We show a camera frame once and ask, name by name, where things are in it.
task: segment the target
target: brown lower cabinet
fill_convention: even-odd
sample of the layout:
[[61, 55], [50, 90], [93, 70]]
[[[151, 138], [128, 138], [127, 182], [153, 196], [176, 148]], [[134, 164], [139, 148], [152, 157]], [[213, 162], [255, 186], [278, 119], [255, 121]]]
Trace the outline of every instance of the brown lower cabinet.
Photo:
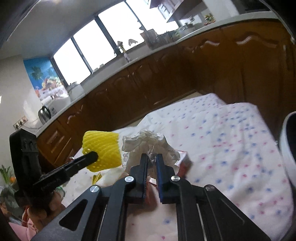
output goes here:
[[39, 137], [44, 169], [69, 161], [88, 130], [112, 131], [190, 93], [250, 102], [278, 138], [295, 110], [296, 49], [279, 21], [254, 20], [195, 35], [118, 72], [58, 117]]

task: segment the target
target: poster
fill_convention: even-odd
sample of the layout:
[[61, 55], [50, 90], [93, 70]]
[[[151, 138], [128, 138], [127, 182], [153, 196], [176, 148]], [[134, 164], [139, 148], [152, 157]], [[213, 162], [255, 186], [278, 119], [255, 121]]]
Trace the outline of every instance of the poster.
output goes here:
[[49, 58], [24, 60], [24, 65], [36, 95], [40, 100], [45, 99], [47, 96], [67, 93]]

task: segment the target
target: electric kettle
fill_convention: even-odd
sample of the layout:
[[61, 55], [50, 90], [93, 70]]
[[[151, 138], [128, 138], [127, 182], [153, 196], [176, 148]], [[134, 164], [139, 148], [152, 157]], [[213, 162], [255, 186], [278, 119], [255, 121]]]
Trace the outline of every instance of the electric kettle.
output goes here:
[[44, 105], [38, 111], [38, 117], [39, 117], [41, 123], [44, 125], [52, 117], [52, 115], [50, 113], [50, 110]]

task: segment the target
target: pink clothing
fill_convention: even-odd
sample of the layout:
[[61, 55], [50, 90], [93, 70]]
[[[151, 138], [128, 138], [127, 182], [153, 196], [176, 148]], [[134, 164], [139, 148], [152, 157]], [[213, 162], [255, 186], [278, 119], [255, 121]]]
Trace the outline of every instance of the pink clothing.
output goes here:
[[23, 227], [15, 223], [9, 223], [13, 231], [20, 238], [21, 241], [30, 241], [31, 238], [36, 234], [34, 224], [31, 219], [28, 221], [28, 227]]

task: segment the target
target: countertop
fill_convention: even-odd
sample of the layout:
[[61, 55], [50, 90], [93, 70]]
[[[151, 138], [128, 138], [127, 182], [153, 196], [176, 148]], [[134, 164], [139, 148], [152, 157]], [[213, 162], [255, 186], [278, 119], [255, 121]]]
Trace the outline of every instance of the countertop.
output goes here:
[[278, 19], [277, 16], [273, 13], [273, 12], [251, 12], [251, 13], [245, 13], [245, 14], [241, 14], [241, 15], [237, 15], [234, 17], [230, 17], [221, 21], [216, 21], [214, 23], [211, 23], [207, 26], [204, 26], [182, 38], [180, 38], [179, 40], [177, 40], [176, 42], [161, 46], [155, 50], [148, 50], [147, 51], [147, 47], [146, 47], [146, 51], [144, 51], [145, 53], [143, 53], [141, 56], [138, 56], [137, 58], [134, 58], [131, 62], [126, 63], [126, 64], [120, 64], [118, 63], [116, 66], [116, 63], [114, 64], [114, 68], [112, 69], [112, 66], [109, 67], [109, 70], [106, 70], [105, 73], [103, 74], [103, 71], [97, 71], [95, 73], [93, 73], [92, 75], [90, 75], [87, 79], [85, 79], [81, 85], [84, 88], [85, 93], [82, 94], [81, 96], [79, 96], [77, 99], [73, 100], [68, 106], [64, 107], [63, 109], [61, 109], [58, 113], [56, 113], [48, 122], [46, 122], [40, 129], [37, 130], [37, 132], [35, 133], [36, 136], [39, 136], [51, 123], [53, 123], [62, 113], [64, 113], [67, 109], [69, 109], [72, 105], [74, 105], [75, 103], [77, 103], [79, 100], [81, 100], [84, 96], [86, 96], [89, 92], [91, 92], [92, 90], [94, 90], [97, 86], [99, 86], [101, 83], [103, 83], [104, 81], [106, 81], [107, 79], [109, 79], [110, 77], [112, 77], [113, 75], [115, 75], [116, 73], [120, 72], [121, 70], [127, 68], [128, 66], [132, 65], [133, 63], [149, 56], [152, 55], [158, 51], [161, 51], [165, 48], [168, 48], [170, 46], [176, 45], [188, 38], [191, 38], [197, 34], [200, 34], [202, 32], [208, 31], [210, 29], [214, 29], [223, 25], [228, 25], [228, 24], [232, 24], [232, 23], [236, 23], [236, 22], [241, 22], [241, 21], [246, 21], [246, 20], [255, 20], [255, 19]]

